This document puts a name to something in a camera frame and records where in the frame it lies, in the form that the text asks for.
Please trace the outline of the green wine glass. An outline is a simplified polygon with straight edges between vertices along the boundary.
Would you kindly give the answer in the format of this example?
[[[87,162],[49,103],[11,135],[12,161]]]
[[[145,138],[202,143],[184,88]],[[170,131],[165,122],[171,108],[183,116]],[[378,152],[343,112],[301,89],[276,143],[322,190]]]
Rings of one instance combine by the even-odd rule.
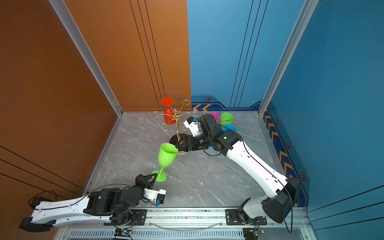
[[[220,124],[223,126],[232,125],[234,116],[231,113],[222,113],[220,115]]]
[[[158,154],[158,162],[161,169],[153,171],[153,174],[157,174],[156,182],[164,182],[167,179],[167,175],[164,173],[164,169],[169,167],[174,162],[178,152],[179,150],[173,144],[163,143],[161,145]]]

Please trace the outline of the red wine glass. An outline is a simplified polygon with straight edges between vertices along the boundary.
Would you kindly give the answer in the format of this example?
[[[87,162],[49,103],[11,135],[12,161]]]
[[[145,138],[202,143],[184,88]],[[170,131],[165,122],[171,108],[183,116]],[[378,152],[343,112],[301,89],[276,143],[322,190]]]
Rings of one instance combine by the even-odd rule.
[[[165,123],[167,125],[173,125],[176,123],[176,120],[174,119],[174,111],[171,107],[172,103],[174,102],[174,100],[170,97],[164,97],[162,100],[161,100],[161,104],[166,107],[164,113],[163,113],[163,116],[164,116],[164,120],[165,120]]]

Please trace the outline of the magenta wine glass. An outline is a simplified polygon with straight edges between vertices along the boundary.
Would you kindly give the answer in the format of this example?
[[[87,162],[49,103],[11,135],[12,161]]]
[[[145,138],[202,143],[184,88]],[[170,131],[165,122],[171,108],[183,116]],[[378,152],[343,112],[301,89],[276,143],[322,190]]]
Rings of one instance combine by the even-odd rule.
[[[215,118],[216,122],[218,123],[220,119],[219,115],[217,113],[210,113],[210,114]]]

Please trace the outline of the blue wine glass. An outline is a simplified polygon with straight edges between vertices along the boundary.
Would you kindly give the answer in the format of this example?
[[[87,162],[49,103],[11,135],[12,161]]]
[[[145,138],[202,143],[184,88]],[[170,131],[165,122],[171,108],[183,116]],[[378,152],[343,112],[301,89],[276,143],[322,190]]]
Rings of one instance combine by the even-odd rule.
[[[237,129],[234,126],[232,126],[232,125],[225,125],[225,126],[223,126],[223,131],[228,131],[228,130],[231,130],[234,133],[237,132]]]

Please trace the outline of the gold wine glass rack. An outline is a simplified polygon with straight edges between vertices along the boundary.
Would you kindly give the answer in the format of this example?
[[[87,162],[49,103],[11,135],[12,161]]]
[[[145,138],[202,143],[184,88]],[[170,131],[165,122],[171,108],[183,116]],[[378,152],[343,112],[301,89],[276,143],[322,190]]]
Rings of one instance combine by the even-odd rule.
[[[182,137],[186,137],[187,135],[184,133],[187,131],[187,129],[184,129],[182,125],[184,125],[184,122],[182,121],[182,117],[188,116],[188,117],[193,117],[197,118],[200,115],[200,112],[198,110],[191,110],[190,112],[183,113],[183,107],[188,107],[191,105],[190,100],[183,100],[182,101],[182,106],[180,109],[173,108],[174,100],[171,97],[164,97],[161,99],[161,105],[163,105],[166,109],[161,112],[161,111],[154,111],[152,113],[152,118],[158,119],[160,117],[164,117],[164,123],[160,125],[160,130],[161,132],[167,132],[171,125],[176,126],[176,134],[173,135],[170,138],[170,144],[177,145],[177,143],[182,139]]]

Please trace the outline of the left green circuit board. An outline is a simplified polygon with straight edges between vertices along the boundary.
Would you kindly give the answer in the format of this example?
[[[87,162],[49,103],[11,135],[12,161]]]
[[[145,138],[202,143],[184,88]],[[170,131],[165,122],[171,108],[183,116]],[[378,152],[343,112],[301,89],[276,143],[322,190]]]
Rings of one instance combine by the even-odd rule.
[[[113,240],[133,240],[132,230],[116,228]]]

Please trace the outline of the green circuit board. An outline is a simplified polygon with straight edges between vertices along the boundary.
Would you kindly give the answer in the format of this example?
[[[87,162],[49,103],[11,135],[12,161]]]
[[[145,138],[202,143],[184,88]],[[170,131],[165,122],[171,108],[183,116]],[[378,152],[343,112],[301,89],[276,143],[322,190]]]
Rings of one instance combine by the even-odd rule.
[[[259,236],[264,233],[265,231],[260,228],[243,228],[243,237],[245,240],[258,240]]]
[[[133,240],[132,230],[116,228],[113,240]]]

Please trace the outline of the right green circuit board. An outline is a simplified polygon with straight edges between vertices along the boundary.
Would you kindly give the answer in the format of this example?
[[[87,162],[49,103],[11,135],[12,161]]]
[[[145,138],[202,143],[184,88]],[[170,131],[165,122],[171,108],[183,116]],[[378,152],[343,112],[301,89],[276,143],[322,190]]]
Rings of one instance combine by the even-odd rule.
[[[243,228],[243,237],[245,240],[258,240],[259,236],[264,233],[265,231],[260,228]]]

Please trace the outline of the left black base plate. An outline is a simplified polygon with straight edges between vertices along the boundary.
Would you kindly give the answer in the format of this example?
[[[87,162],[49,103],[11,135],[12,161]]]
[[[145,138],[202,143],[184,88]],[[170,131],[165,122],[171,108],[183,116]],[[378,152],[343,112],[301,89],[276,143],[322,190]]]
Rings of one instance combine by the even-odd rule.
[[[143,226],[146,221],[147,210],[130,209],[126,213],[116,213],[110,217],[110,223],[104,223],[105,226],[123,226],[135,227]]]

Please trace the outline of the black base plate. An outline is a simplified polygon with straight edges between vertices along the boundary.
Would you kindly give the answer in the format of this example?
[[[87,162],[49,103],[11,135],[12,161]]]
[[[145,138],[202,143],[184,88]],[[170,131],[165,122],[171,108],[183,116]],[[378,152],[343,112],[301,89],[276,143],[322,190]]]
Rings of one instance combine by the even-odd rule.
[[[228,226],[235,225],[258,225],[266,226],[267,219],[265,217],[256,217],[251,219],[245,213],[239,211],[238,209],[226,209],[226,221]]]
[[[130,209],[126,213],[116,213],[110,217],[110,223],[104,223],[105,226],[123,226],[135,227],[143,226],[146,221],[147,210]]]

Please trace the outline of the aluminium front rail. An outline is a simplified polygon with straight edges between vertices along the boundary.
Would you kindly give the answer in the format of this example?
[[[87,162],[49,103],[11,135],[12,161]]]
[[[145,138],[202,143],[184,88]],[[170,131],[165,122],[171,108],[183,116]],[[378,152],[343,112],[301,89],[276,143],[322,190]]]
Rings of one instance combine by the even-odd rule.
[[[132,230],[133,240],[244,240],[243,228],[263,229],[258,240],[315,240],[317,236],[307,213],[294,208],[286,221],[267,219],[266,226],[228,226],[230,207],[138,208],[147,210],[143,226],[105,226],[102,223],[71,224],[59,229],[57,240],[113,240],[116,228]]]

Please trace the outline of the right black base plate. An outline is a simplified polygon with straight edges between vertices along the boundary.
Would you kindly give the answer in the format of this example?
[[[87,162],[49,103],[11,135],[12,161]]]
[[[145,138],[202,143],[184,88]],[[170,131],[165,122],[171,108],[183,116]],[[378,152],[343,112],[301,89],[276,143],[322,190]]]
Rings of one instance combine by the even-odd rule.
[[[267,219],[265,217],[256,217],[251,219],[245,213],[239,211],[238,209],[226,209],[226,221],[228,226],[235,225],[258,225],[266,226]]]

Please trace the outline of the right aluminium corner post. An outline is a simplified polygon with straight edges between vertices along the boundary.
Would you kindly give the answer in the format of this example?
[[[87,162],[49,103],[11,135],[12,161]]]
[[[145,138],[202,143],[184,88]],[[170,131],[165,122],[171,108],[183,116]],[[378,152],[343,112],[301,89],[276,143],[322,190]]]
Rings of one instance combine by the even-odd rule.
[[[304,1],[303,7],[300,14],[295,22],[290,37],[275,69],[275,72],[271,78],[271,81],[267,87],[261,105],[259,107],[258,114],[262,117],[267,110],[269,103],[286,71],[286,68],[297,48],[298,43],[312,17],[312,14],[318,4],[319,0],[306,0]]]

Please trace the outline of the aluminium corner post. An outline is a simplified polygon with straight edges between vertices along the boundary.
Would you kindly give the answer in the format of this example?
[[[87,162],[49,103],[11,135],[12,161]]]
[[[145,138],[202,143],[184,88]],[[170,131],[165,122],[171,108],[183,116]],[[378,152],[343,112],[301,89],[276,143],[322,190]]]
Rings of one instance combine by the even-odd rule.
[[[297,48],[298,43],[312,17],[312,14],[318,4],[319,0],[306,0],[304,1],[303,7],[300,14],[295,22],[290,37],[275,69],[275,72],[271,78],[271,81],[267,87],[261,105],[259,107],[258,114],[262,117],[267,110],[269,103],[286,71],[286,68]]]
[[[66,3],[62,0],[49,0],[49,2],[53,7],[55,13],[59,17],[61,23],[65,27],[71,40],[75,44],[79,53],[81,54],[89,70],[91,71],[97,83],[99,84],[101,90],[103,91],[113,110],[115,111],[118,117],[121,117],[124,111],[119,101],[117,100],[115,94],[113,93],[112,88],[110,87],[105,75],[103,74],[99,64],[97,63],[97,60],[95,59],[79,27],[77,26],[74,18],[72,17]]]

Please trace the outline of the left aluminium corner post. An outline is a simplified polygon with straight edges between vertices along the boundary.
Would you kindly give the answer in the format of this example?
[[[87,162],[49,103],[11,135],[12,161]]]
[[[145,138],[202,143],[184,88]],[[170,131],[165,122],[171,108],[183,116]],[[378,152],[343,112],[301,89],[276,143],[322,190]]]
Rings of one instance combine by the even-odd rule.
[[[91,71],[97,83],[99,84],[101,90],[103,91],[113,110],[115,111],[118,117],[121,117],[124,111],[119,101],[117,100],[115,94],[113,93],[112,88],[110,87],[105,75],[103,74],[99,64],[97,63],[97,60],[95,59],[79,27],[77,26],[74,18],[72,17],[66,3],[62,0],[49,0],[49,2],[53,7],[55,13],[59,17],[61,23],[65,27],[71,40],[75,44],[79,53],[81,54],[89,70]]]

